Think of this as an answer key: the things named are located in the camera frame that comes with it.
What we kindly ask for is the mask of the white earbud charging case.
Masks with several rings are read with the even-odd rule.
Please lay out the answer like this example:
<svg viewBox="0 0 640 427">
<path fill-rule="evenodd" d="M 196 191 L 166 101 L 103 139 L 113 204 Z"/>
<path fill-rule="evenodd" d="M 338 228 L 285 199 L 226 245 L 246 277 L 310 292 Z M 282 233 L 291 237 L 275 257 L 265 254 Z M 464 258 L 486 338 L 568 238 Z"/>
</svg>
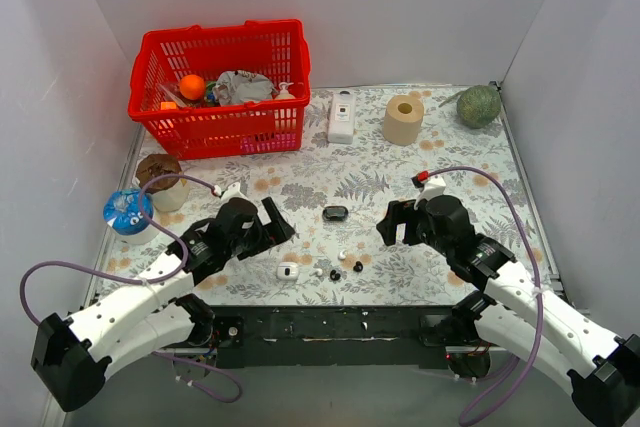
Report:
<svg viewBox="0 0 640 427">
<path fill-rule="evenodd" d="M 299 277 L 299 266 L 296 263 L 283 262 L 276 269 L 276 277 L 283 281 L 296 281 Z"/>
</svg>

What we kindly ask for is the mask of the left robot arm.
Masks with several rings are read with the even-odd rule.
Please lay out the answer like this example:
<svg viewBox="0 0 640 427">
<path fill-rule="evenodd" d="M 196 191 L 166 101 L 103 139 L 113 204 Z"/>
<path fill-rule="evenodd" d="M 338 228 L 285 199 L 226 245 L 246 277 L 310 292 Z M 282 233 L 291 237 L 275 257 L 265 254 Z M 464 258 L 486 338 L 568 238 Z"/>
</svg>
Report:
<svg viewBox="0 0 640 427">
<path fill-rule="evenodd" d="M 253 257 L 295 234 L 271 198 L 262 204 L 268 223 L 252 202 L 225 201 L 215 217 L 192 224 L 127 285 L 66 318 L 51 314 L 39 323 L 31 366 L 63 411 L 86 405 L 108 378 L 157 349 L 210 342 L 215 314 L 192 289 L 228 261 Z"/>
</svg>

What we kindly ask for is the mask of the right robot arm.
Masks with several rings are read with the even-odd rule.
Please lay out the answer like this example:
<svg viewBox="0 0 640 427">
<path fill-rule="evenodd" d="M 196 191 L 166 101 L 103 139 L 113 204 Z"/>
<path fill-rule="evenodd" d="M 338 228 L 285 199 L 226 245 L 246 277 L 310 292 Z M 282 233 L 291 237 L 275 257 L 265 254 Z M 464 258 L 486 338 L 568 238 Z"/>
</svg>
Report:
<svg viewBox="0 0 640 427">
<path fill-rule="evenodd" d="M 595 426 L 622 426 L 639 409 L 639 337 L 626 338 L 585 317 L 554 291 L 535 284 L 498 241 L 476 232 L 450 195 L 392 201 L 377 225 L 383 242 L 425 244 L 478 291 L 477 304 L 452 320 L 464 344 L 481 339 L 515 354 L 568 393 Z"/>
</svg>

